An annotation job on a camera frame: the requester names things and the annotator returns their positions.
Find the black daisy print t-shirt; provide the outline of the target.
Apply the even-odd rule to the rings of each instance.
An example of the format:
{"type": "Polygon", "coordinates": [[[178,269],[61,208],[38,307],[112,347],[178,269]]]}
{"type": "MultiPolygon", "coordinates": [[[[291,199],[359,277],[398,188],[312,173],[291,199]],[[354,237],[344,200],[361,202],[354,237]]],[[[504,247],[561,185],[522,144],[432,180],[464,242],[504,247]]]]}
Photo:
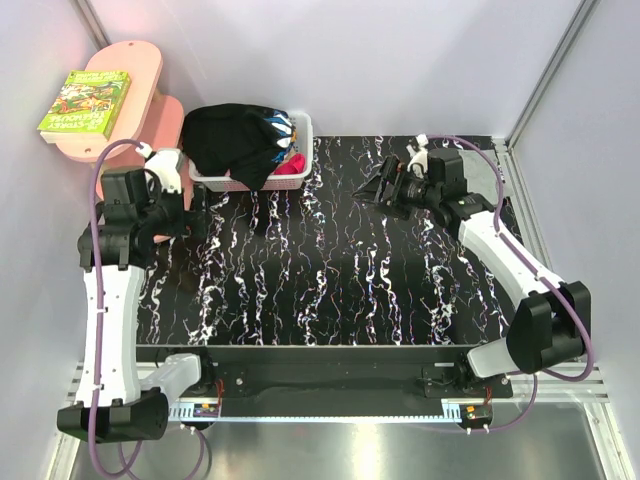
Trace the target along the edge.
{"type": "Polygon", "coordinates": [[[228,176],[255,191],[284,162],[296,136],[285,111],[226,103],[189,112],[181,145],[200,174],[228,176]]]}

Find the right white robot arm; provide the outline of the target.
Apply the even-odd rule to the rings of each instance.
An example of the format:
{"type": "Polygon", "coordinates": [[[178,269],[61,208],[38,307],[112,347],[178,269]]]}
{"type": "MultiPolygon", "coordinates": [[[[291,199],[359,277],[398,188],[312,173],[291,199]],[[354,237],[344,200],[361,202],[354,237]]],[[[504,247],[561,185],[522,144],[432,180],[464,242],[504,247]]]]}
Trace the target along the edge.
{"type": "Polygon", "coordinates": [[[421,149],[408,163],[389,156],[353,197],[401,219],[416,208],[429,211],[507,292],[515,308],[507,334],[471,348],[455,363],[453,380],[460,393],[476,396],[490,379],[505,374],[544,372],[560,378],[554,366],[578,357],[586,365],[574,379],[591,373],[588,288],[551,272],[502,224],[497,206],[469,191],[459,150],[421,149]]]}

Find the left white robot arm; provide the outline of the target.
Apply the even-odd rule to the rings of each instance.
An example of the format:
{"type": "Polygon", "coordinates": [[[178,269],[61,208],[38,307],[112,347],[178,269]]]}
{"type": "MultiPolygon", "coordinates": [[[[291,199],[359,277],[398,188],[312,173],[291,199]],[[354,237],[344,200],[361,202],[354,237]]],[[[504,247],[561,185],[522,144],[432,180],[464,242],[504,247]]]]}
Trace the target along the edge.
{"type": "Polygon", "coordinates": [[[74,405],[57,413],[60,432],[98,444],[158,440],[182,393],[208,394],[216,372],[177,354],[145,379],[136,363],[138,302],[158,236],[187,233],[181,176],[169,167],[119,168],[101,178],[78,239],[88,313],[83,373],[74,405]]]}

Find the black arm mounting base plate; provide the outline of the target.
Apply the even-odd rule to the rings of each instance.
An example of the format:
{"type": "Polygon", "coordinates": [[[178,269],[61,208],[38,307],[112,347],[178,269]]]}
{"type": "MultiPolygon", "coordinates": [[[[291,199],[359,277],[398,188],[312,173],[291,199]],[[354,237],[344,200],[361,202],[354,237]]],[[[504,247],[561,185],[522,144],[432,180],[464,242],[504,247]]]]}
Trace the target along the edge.
{"type": "Polygon", "coordinates": [[[510,382],[461,379],[465,346],[203,348],[226,419],[353,421],[440,416],[456,400],[509,399],[510,382]]]}

